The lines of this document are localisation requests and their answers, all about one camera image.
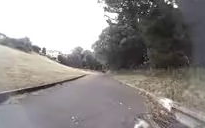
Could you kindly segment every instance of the bush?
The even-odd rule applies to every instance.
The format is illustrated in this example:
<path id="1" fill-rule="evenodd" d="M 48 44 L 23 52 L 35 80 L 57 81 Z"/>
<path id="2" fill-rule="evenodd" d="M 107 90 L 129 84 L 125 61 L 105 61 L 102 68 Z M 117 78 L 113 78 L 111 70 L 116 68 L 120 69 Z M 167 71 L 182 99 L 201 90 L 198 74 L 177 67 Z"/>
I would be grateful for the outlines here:
<path id="1" fill-rule="evenodd" d="M 41 48 L 40 48 L 39 46 L 37 46 L 37 45 L 33 45 L 33 46 L 32 46 L 32 49 L 33 49 L 33 51 L 36 52 L 36 53 L 40 53 L 40 51 L 41 51 Z"/>

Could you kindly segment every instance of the grass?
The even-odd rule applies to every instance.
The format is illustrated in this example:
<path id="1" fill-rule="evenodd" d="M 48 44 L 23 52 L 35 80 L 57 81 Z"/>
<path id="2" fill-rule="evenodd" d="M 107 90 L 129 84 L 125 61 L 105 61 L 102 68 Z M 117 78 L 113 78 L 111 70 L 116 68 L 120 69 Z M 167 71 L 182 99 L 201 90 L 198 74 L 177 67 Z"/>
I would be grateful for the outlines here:
<path id="1" fill-rule="evenodd" d="M 44 56 L 0 45 L 0 91 L 70 79 L 86 72 L 61 65 Z"/>
<path id="2" fill-rule="evenodd" d="M 205 112 L 205 69 L 120 71 L 114 77 Z"/>

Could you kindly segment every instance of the foliage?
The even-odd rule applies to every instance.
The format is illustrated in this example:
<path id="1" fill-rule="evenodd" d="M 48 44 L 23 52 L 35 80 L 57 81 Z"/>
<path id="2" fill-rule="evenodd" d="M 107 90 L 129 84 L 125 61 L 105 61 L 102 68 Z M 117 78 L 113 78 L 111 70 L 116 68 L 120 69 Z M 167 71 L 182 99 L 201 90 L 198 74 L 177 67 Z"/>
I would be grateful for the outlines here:
<path id="1" fill-rule="evenodd" d="M 32 42 L 28 37 L 15 39 L 15 38 L 7 37 L 5 34 L 0 33 L 0 44 L 24 52 L 31 52 L 33 50 Z"/>
<path id="2" fill-rule="evenodd" d="M 43 54 L 43 55 L 46 55 L 46 53 L 47 53 L 47 50 L 46 50 L 45 47 L 43 47 L 43 48 L 42 48 L 42 54 Z"/>
<path id="3" fill-rule="evenodd" d="M 122 60 L 131 58 L 130 63 L 135 66 L 145 61 L 147 55 L 150 65 L 155 68 L 189 65 L 190 31 L 180 10 L 175 8 L 174 0 L 99 0 L 99 3 L 108 14 L 109 27 L 104 29 L 93 48 L 110 66 L 126 68 L 123 65 L 127 65 L 129 68 L 129 60 L 127 64 Z M 116 13 L 117 17 L 109 17 L 111 13 Z M 134 34 L 119 34 L 123 31 Z M 122 41 L 128 46 L 120 46 Z"/>
<path id="4" fill-rule="evenodd" d="M 131 68 L 145 61 L 143 39 L 128 25 L 111 25 L 92 46 L 96 56 L 111 69 Z"/>
<path id="5" fill-rule="evenodd" d="M 96 60 L 94 53 L 83 50 L 81 47 L 74 48 L 71 54 L 58 55 L 58 61 L 75 68 L 102 69 L 102 65 Z"/>
<path id="6" fill-rule="evenodd" d="M 40 48 L 39 46 L 37 46 L 37 45 L 33 45 L 33 46 L 32 46 L 32 49 L 33 49 L 33 51 L 36 52 L 36 53 L 40 53 L 40 51 L 41 51 L 41 48 Z"/>

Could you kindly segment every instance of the vegetation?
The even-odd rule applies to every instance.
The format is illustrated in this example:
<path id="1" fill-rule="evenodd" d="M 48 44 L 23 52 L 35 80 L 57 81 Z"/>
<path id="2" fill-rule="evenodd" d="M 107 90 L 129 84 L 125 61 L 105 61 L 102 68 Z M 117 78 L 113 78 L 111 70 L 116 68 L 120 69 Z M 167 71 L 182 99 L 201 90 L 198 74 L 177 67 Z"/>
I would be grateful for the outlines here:
<path id="1" fill-rule="evenodd" d="M 0 91 L 50 84 L 83 74 L 86 72 L 44 56 L 0 45 Z"/>
<path id="2" fill-rule="evenodd" d="M 119 71 L 114 77 L 156 96 L 205 112 L 205 68 Z"/>
<path id="3" fill-rule="evenodd" d="M 102 65 L 97 61 L 94 53 L 89 50 L 83 50 L 81 47 L 74 48 L 71 54 L 58 55 L 58 61 L 75 68 L 102 69 Z"/>
<path id="4" fill-rule="evenodd" d="M 14 49 L 18 49 L 27 53 L 32 51 L 40 53 L 41 48 L 37 45 L 32 45 L 32 42 L 28 37 L 15 39 L 0 33 L 0 45 L 8 46 Z"/>
<path id="5" fill-rule="evenodd" d="M 190 31 L 174 1 L 100 0 L 109 27 L 93 44 L 109 69 L 178 68 L 191 62 Z"/>

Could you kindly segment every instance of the curb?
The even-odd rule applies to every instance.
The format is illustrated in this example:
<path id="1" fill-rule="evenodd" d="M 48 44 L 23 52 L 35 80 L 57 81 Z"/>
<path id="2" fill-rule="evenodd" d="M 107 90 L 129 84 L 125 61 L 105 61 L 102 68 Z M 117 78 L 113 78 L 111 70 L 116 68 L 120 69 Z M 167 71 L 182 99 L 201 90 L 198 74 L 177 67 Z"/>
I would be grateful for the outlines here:
<path id="1" fill-rule="evenodd" d="M 26 87 L 26 88 L 19 88 L 19 89 L 14 89 L 14 90 L 9 90 L 9 91 L 2 91 L 2 92 L 0 92 L 0 103 L 6 101 L 10 96 L 23 94 L 23 93 L 30 93 L 30 92 L 38 91 L 41 89 L 50 88 L 50 87 L 56 86 L 57 84 L 62 84 L 64 82 L 73 81 L 73 80 L 80 79 L 80 78 L 85 77 L 85 76 L 87 76 L 87 75 L 86 74 L 80 75 L 78 77 L 70 78 L 70 79 L 55 82 L 55 83 L 44 84 L 44 85 L 40 85 L 40 86 L 36 86 L 36 87 Z"/>
<path id="2" fill-rule="evenodd" d="M 197 128 L 197 126 L 205 126 L 205 113 L 197 111 L 197 110 L 191 110 L 191 109 L 187 109 L 183 106 L 180 105 L 180 103 L 178 102 L 174 102 L 171 99 L 168 98 L 163 98 L 163 97 L 157 97 L 154 94 L 147 92 L 144 89 L 140 89 L 137 88 L 136 86 L 123 82 L 121 80 L 118 80 L 116 78 L 114 78 L 115 80 L 119 81 L 120 83 L 127 85 L 129 87 L 132 87 L 136 90 L 138 90 L 140 93 L 144 93 L 147 96 L 151 97 L 152 99 L 154 99 L 155 101 L 157 101 L 159 104 L 161 104 L 163 107 L 165 107 L 165 104 L 162 104 L 163 100 L 168 100 L 170 101 L 170 106 L 171 106 L 171 111 L 176 115 L 176 114 L 180 114 L 186 118 L 184 118 L 184 120 L 182 118 L 177 118 L 177 120 L 179 122 L 181 122 L 182 124 L 188 126 L 189 128 Z"/>

